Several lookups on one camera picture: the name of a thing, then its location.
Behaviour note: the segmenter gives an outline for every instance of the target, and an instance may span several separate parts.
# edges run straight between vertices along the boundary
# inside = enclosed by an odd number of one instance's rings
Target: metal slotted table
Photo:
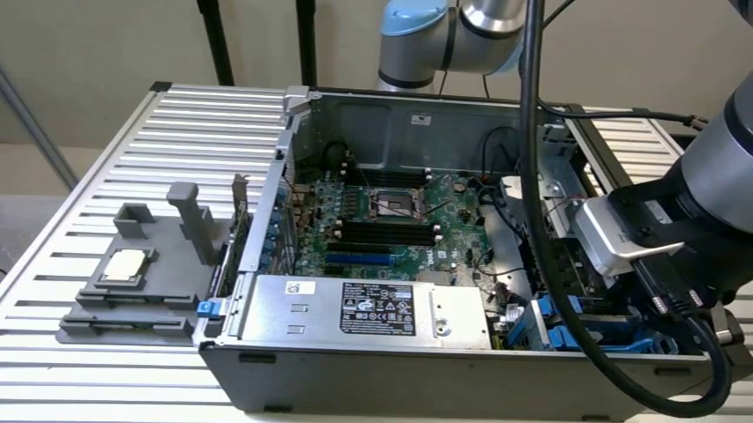
[[[229,218],[229,183],[233,174],[242,173],[250,176],[253,210],[265,163],[282,130],[281,112],[282,90],[172,85],[165,92],[149,92],[0,284],[0,420],[355,420],[242,414],[189,347],[54,341],[57,321],[114,234],[112,218],[122,202],[146,203],[154,215],[176,216],[164,200],[169,183],[196,182],[198,203],[212,208],[213,216]],[[658,124],[627,119],[593,125],[630,179],[643,182],[660,177],[679,149]],[[753,348],[753,286],[742,289],[728,308],[743,323]],[[742,423],[751,416],[753,380],[734,385],[719,414],[696,421]],[[630,420],[670,421],[655,414]]]

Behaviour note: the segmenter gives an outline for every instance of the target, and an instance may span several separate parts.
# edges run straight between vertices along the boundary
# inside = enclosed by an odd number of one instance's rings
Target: warning label
[[[340,330],[361,335],[415,336],[412,286],[341,284]]]

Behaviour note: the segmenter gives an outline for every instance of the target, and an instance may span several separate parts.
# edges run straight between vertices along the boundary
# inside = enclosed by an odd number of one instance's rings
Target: sticker
[[[285,294],[313,295],[316,282],[312,280],[288,280],[284,284]]]
[[[411,116],[411,125],[421,125],[421,126],[431,125],[431,116],[412,115]]]
[[[359,335],[415,336],[412,286],[341,284],[340,330]]]

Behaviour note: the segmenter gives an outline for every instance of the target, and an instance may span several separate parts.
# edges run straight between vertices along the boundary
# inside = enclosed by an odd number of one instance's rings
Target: motherboard
[[[294,274],[476,286],[489,293],[472,179],[359,169],[296,185]]]

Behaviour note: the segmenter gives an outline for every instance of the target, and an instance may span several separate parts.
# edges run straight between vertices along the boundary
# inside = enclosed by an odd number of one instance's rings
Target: black pole
[[[206,30],[209,49],[212,50],[213,71],[220,85],[234,85],[232,80],[230,55],[224,41],[222,15],[217,0],[196,0],[198,12],[202,16],[202,26]]]
[[[297,16],[297,51],[301,60],[301,84],[316,86],[316,37],[313,13],[316,0],[294,0]]]

